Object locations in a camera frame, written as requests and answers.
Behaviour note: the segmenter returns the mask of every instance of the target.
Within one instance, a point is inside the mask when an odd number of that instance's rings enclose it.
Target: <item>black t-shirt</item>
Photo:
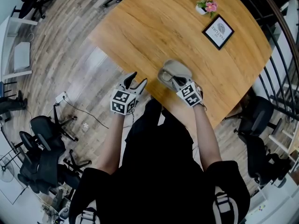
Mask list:
[[[192,147],[189,155],[180,136],[172,137],[156,131],[127,141],[123,164],[112,175],[85,169],[71,202],[70,224],[93,200],[101,224],[213,224],[215,186],[236,201],[242,221],[250,196],[237,163],[216,162],[203,172],[192,159]]]

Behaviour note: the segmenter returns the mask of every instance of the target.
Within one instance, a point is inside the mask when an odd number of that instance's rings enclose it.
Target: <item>forearm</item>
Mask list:
[[[204,107],[196,105],[193,109],[196,120],[200,161],[203,169],[206,170],[212,163],[222,161],[222,159],[214,130]]]
[[[114,114],[108,134],[100,152],[98,169],[109,174],[114,173],[120,164],[121,137],[124,120],[124,115],[117,113]]]

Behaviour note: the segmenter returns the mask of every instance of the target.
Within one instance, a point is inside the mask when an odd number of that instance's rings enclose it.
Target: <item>white flower pot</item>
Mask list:
[[[201,7],[197,6],[195,7],[196,11],[198,11],[199,14],[204,15],[206,14],[206,10],[202,9]]]

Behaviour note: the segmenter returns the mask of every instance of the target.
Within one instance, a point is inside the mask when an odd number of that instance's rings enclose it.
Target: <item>framed print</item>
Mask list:
[[[220,50],[235,31],[228,23],[217,15],[202,33]]]

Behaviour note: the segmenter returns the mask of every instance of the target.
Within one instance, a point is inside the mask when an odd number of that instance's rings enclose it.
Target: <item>black pants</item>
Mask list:
[[[172,155],[193,161],[193,140],[188,130],[166,109],[162,111],[165,121],[158,126],[161,109],[162,105],[155,99],[146,104],[143,115],[133,124],[126,138],[123,164],[145,154],[150,154],[151,159]]]
[[[8,111],[22,110],[23,103],[16,99],[6,99],[6,101],[0,102],[0,114],[4,114]]]

